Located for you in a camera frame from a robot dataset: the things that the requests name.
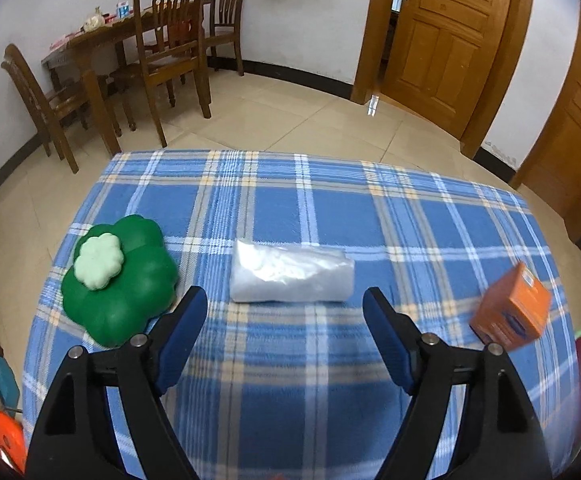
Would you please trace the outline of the left wooden door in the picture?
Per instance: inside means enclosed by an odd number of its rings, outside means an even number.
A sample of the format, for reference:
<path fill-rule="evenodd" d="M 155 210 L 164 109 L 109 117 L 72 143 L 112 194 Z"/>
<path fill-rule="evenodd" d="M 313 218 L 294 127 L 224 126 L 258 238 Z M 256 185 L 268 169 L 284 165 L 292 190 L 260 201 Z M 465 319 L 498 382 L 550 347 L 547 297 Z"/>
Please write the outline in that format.
<path fill-rule="evenodd" d="M 352 101 L 380 89 L 475 156 L 511 84 L 532 0 L 403 0 L 393 36 L 391 3 L 369 0 Z"/>

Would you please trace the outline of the wooden dining table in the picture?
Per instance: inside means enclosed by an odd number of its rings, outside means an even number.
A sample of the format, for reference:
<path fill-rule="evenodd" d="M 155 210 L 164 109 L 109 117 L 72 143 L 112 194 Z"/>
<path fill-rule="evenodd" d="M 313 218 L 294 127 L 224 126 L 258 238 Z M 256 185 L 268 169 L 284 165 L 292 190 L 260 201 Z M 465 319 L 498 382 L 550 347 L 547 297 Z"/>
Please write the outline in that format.
<path fill-rule="evenodd" d="M 107 110 L 104 91 L 97 84 L 102 75 L 112 79 L 112 73 L 138 60 L 133 15 L 108 23 L 90 32 L 79 32 L 61 46 L 51 50 L 42 60 L 52 73 L 63 66 L 74 66 L 88 92 L 95 125 L 110 155 L 121 152 L 114 116 Z"/>

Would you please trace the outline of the right wooden door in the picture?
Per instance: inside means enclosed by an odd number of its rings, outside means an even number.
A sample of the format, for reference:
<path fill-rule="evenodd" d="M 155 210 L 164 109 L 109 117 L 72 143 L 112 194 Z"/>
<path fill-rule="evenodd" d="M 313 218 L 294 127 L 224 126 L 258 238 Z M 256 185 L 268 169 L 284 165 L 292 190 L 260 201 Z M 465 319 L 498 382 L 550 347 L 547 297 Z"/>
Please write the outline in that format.
<path fill-rule="evenodd" d="M 529 155 L 511 179 L 525 185 L 581 238 L 581 12 L 575 50 L 557 101 Z"/>

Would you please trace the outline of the wooden chair near table front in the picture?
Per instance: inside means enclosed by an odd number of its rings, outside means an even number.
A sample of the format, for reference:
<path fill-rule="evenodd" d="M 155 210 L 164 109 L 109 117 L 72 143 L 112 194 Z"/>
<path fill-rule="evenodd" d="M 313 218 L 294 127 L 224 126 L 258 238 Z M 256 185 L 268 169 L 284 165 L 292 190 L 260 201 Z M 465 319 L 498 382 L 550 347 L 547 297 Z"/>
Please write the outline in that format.
<path fill-rule="evenodd" d="M 157 87 L 166 87 L 174 104 L 174 79 L 191 74 L 202 116 L 211 117 L 203 7 L 204 0 L 133 0 L 138 60 L 115 70 L 112 80 L 121 93 L 133 84 L 143 88 L 162 146 L 168 142 L 155 101 Z"/>

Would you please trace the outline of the blue plaid tablecloth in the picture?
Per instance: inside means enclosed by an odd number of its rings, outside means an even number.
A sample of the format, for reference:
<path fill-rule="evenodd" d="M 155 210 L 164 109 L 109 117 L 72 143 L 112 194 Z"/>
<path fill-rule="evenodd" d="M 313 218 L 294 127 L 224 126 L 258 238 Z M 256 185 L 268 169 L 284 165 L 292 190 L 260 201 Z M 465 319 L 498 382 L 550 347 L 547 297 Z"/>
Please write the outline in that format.
<path fill-rule="evenodd" d="M 511 360 L 560 472 L 577 426 L 575 332 L 520 195 L 304 154 L 122 154 L 78 208 L 44 283 L 24 426 L 70 348 L 121 344 L 198 286 L 206 322 L 164 409 L 199 476 L 371 479 L 409 396 L 371 338 L 365 290 L 380 289 L 422 332 L 480 348 L 473 317 L 514 270 L 549 297 L 540 337 Z"/>

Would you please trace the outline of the white tissue pack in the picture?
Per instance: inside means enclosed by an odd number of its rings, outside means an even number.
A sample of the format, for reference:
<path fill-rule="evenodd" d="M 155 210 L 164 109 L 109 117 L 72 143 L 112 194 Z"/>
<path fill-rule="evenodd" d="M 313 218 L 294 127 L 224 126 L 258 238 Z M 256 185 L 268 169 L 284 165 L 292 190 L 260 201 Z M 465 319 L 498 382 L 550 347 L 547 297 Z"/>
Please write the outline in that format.
<path fill-rule="evenodd" d="M 354 261 L 340 249 L 236 240 L 230 295 L 235 302 L 341 302 L 354 290 Z"/>

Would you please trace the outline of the wooden chair against wall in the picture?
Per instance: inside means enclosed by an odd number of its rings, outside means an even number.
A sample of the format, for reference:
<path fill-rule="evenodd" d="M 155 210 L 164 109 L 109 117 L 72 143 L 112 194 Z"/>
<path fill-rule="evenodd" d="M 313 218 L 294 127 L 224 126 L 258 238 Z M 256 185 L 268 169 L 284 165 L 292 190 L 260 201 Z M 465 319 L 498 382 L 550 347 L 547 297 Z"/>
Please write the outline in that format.
<path fill-rule="evenodd" d="M 233 47 L 236 70 L 244 76 L 242 55 L 242 13 L 244 0 L 207 0 L 209 4 L 209 35 L 206 47 L 210 49 L 214 68 L 219 69 L 218 47 L 230 44 Z"/>

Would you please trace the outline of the orange cardboard box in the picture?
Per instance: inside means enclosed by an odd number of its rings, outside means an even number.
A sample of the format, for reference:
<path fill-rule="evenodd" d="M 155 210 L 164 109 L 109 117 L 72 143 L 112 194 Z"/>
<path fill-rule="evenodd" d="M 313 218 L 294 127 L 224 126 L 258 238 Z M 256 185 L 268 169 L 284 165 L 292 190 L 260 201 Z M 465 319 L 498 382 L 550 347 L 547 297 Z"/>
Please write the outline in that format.
<path fill-rule="evenodd" d="M 540 338 L 552 295 L 523 262 L 484 293 L 469 326 L 484 344 L 513 351 Z"/>

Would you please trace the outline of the wooden door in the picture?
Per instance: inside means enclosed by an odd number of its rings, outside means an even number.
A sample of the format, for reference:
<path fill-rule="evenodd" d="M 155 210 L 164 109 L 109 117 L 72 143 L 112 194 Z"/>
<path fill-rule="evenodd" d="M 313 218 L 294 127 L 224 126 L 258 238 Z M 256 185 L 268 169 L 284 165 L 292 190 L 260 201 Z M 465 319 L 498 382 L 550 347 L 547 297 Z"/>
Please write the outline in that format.
<path fill-rule="evenodd" d="M 575 50 L 557 101 L 529 155 L 511 179 L 525 185 L 581 238 L 581 12 Z"/>
<path fill-rule="evenodd" d="M 403 0 L 393 36 L 391 3 L 369 0 L 352 101 L 380 89 L 475 156 L 511 84 L 532 0 Z"/>

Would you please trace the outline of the wooden chair at left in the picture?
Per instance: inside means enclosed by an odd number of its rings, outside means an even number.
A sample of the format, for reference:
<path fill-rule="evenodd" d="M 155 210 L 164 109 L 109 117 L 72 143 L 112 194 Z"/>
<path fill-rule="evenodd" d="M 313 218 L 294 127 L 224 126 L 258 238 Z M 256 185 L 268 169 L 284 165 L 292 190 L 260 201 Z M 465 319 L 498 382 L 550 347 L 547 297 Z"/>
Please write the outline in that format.
<path fill-rule="evenodd" d="M 27 107 L 38 129 L 45 154 L 51 156 L 51 145 L 54 145 L 59 159 L 66 160 L 71 171 L 76 174 L 79 166 L 66 137 L 62 120 L 77 114 L 82 127 L 89 128 L 82 114 L 82 107 L 89 102 L 84 84 L 68 80 L 66 84 L 59 86 L 58 90 L 44 92 L 26 59 L 14 44 L 9 44 L 5 48 L 1 67 L 10 75 L 22 102 Z"/>

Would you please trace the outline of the green clover-shaped container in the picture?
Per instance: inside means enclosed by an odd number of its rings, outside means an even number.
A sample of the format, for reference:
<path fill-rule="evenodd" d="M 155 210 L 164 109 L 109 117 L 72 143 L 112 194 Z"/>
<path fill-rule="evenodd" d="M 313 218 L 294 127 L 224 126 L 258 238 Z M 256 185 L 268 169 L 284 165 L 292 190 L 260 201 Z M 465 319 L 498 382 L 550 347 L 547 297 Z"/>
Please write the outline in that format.
<path fill-rule="evenodd" d="M 97 344 L 117 347 L 170 308 L 178 281 L 160 226 L 131 214 L 78 240 L 62 281 L 63 308 Z"/>

